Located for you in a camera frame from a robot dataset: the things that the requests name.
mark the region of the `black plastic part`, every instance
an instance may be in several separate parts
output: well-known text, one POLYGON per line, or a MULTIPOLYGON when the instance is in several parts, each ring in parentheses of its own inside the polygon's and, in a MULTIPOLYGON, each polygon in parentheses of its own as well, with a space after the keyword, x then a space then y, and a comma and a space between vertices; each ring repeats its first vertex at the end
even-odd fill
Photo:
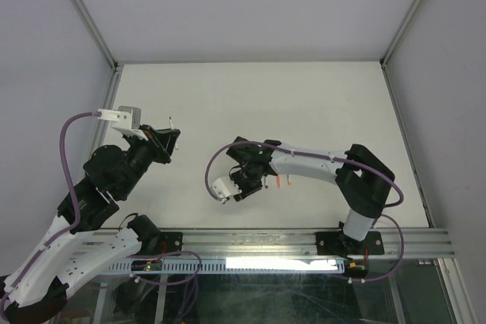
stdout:
POLYGON ((127 227, 133 229, 142 242, 138 256, 150 256, 162 252, 176 252, 182 247, 181 232, 161 232, 146 215, 139 215, 131 220, 127 227))
POLYGON ((350 267, 349 264, 349 261, 344 264, 344 273, 342 275, 345 277, 365 278, 370 270, 368 264, 357 264, 355 267, 350 267))
MULTIPOLYGON (((368 148, 353 144, 346 152, 347 159, 361 162, 385 174, 390 180, 395 180, 394 173, 385 166, 368 148)), ((361 176, 356 174, 358 167, 350 164, 336 172, 336 183, 344 195, 349 207, 368 218, 378 218, 383 212, 391 186, 375 174, 362 170, 361 176)))
MULTIPOLYGON (((155 277, 154 275, 149 275, 146 278, 153 278, 156 281, 155 277)), ((156 289, 157 286, 154 284, 150 284, 149 282, 135 282, 135 279, 131 278, 115 289, 113 295, 116 304, 115 310, 122 311, 127 315, 138 312, 147 295, 154 290, 156 291, 156 289)))
POLYGON ((6 276, 0 276, 0 298, 3 297, 3 295, 5 295, 5 279, 8 277, 8 275, 6 276))
POLYGON ((123 136, 130 144, 127 151, 118 146, 101 146, 83 166, 98 190, 109 192, 116 201, 127 199, 152 162, 171 162, 175 141, 181 133, 179 129, 154 130, 149 125, 140 129, 148 140, 123 136))
POLYGON ((383 240, 379 231, 369 231, 362 242, 347 238, 342 231, 316 232, 317 255, 319 256, 364 256, 368 248, 369 256, 383 256, 383 240))
POLYGON ((142 242, 142 248, 137 254, 162 253, 163 248, 162 250, 157 248, 160 242, 160 230, 146 215, 139 215, 131 220, 127 224, 127 228, 133 229, 138 235, 138 240, 142 242))
MULTIPOLYGON (((248 141, 243 137, 236 137, 235 142, 248 141)), ((265 140, 264 143, 273 146, 282 144, 278 140, 265 140)), ((261 190, 263 185, 261 179, 263 176, 277 173, 270 167, 273 149, 269 147, 259 147, 256 145, 240 145, 228 148, 226 155, 234 159, 239 164, 239 170, 233 172, 229 177, 238 185, 241 193, 234 195, 236 201, 261 190)))
POLYGON ((66 306, 66 289, 68 284, 62 284, 56 277, 49 286, 46 296, 28 307, 19 307, 12 303, 5 310, 10 324, 42 324, 61 312, 66 306))
MULTIPOLYGON (((103 223, 120 209, 111 198, 103 198, 87 178, 81 180, 74 187, 74 191, 80 205, 81 221, 75 229, 71 230, 72 234, 100 229, 103 223)), ((74 208, 70 194, 59 205, 58 215, 63 216, 69 224, 74 222, 74 208)))

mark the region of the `enclosure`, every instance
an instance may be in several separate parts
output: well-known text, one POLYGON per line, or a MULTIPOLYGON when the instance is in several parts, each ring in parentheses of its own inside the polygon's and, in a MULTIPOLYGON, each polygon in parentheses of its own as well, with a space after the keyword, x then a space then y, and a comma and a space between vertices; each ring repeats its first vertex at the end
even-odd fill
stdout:
MULTIPOLYGON (((147 214, 162 231, 181 232, 184 248, 203 254, 207 264, 197 315, 187 322, 471 323, 486 317, 484 0, 0 5, 0 274, 24 260, 65 196, 56 146, 64 120, 132 105, 155 128, 169 127, 170 117, 181 129, 178 149, 169 165, 150 166, 77 254, 113 236, 133 212, 147 214), (292 186, 284 178, 277 187, 270 178, 261 193, 219 205, 204 188, 204 169, 237 136, 324 151, 359 143, 385 161, 406 197, 386 210, 405 236, 397 273, 349 285, 316 272, 228 271, 225 259, 233 256, 323 258, 316 232, 336 229, 349 209, 335 186, 297 176, 292 186)), ((78 180, 104 144, 127 146, 105 122, 72 128, 68 157, 78 180)), ((210 177, 226 176, 234 164, 221 155, 210 177)), ((394 200, 391 193, 388 201, 394 200)), ((396 261, 400 239, 386 219, 377 230, 385 254, 370 257, 370 270, 382 274, 396 261)), ((118 275, 130 266, 123 264, 79 291, 67 310, 81 305, 92 323, 172 322, 182 297, 176 287, 148 291, 147 306, 136 314, 114 312, 113 292, 125 281, 118 275)), ((189 271, 161 266, 152 273, 165 282, 189 271)))

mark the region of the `white bracket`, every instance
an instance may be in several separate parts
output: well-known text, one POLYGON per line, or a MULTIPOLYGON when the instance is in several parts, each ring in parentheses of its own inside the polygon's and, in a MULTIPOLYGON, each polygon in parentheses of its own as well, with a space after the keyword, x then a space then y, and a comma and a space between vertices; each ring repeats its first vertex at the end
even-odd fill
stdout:
POLYGON ((214 193, 221 199, 221 204, 226 203, 233 195, 241 193, 238 185, 229 176, 218 178, 213 182, 214 193))
POLYGON ((140 117, 142 111, 131 106, 120 106, 118 110, 98 109, 101 112, 99 119, 110 121, 110 126, 121 134, 128 137, 138 137, 148 140, 148 137, 140 127, 140 117))

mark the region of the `black mounting bracket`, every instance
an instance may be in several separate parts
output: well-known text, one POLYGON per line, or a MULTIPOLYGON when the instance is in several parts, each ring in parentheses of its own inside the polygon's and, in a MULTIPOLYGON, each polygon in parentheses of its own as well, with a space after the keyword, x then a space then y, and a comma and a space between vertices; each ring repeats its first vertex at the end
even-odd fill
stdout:
POLYGON ((383 256, 385 249, 379 231, 369 231, 362 242, 346 238, 341 231, 316 232, 316 247, 318 256, 364 256, 366 248, 369 256, 383 256))
POLYGON ((165 243, 166 253, 182 250, 183 234, 180 231, 161 231, 160 239, 165 243))

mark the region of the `aluminum frame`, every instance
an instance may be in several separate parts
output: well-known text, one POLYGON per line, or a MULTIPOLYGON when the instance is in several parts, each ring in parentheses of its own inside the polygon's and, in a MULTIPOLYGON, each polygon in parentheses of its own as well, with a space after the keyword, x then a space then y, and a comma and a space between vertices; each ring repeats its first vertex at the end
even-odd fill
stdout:
MULTIPOLYGON (((198 252, 205 259, 225 259, 229 256, 282 256, 295 259, 336 259, 318 256, 315 233, 337 229, 160 229, 180 231, 184 235, 184 250, 198 252)), ((394 228, 376 229, 382 235, 383 256, 370 260, 395 260, 400 251, 400 238, 394 228)), ((440 228, 403 228, 405 260, 455 258, 447 230, 440 228)), ((114 238, 118 229, 100 229, 75 252, 79 256, 114 238)))
MULTIPOLYGON (((115 100, 118 83, 122 73, 122 68, 118 66, 113 54, 106 45, 103 35, 96 26, 90 12, 87 10, 83 0, 71 0, 76 9, 80 19, 83 21, 88 33, 93 38, 93 41, 98 46, 104 58, 112 68, 112 75, 105 90, 105 98, 103 100, 102 108, 111 109, 115 100)), ((388 50, 383 55, 381 60, 383 74, 387 81, 387 86, 392 100, 393 107, 399 122, 399 127, 402 132, 402 137, 405 141, 409 160, 414 170, 415 179, 421 194, 422 202, 424 204, 425 212, 428 216, 431 226, 435 225, 434 217, 428 208, 427 202, 423 196, 420 181, 416 174, 415 163, 409 149, 409 142, 407 133, 402 122, 402 114, 396 103, 396 98, 393 95, 393 90, 387 76, 387 63, 393 57, 393 53, 401 43, 406 35, 411 22, 421 7, 423 0, 414 0, 407 10, 402 23, 399 26, 395 36, 393 37, 388 50)), ((96 126, 93 143, 90 147, 90 154, 97 147, 103 143, 107 123, 101 121, 96 126)), ((225 255, 254 255, 254 254, 282 254, 284 256, 304 256, 309 258, 316 253, 314 232, 322 231, 322 229, 280 229, 280 230, 178 230, 185 233, 185 249, 203 251, 204 255, 211 257, 225 256, 225 255)), ((385 246, 386 255, 382 259, 393 259, 396 257, 399 249, 398 234, 393 229, 380 230, 383 236, 383 244, 385 246)), ((453 248, 450 243, 447 231, 443 229, 414 229, 404 228, 406 236, 406 259, 429 260, 437 259, 440 272, 442 273, 443 285, 445 291, 450 297, 453 307, 454 315, 459 324, 461 323, 476 323, 478 317, 472 307, 469 294, 465 289, 462 276, 460 274, 457 262, 454 259, 453 248)), ((90 245, 99 244, 103 239, 107 239, 110 235, 114 235, 113 231, 101 230, 95 234, 94 241, 87 242, 82 246, 77 254, 82 254, 90 249, 90 245)), ((380 257, 371 257, 372 260, 380 259, 380 257)))

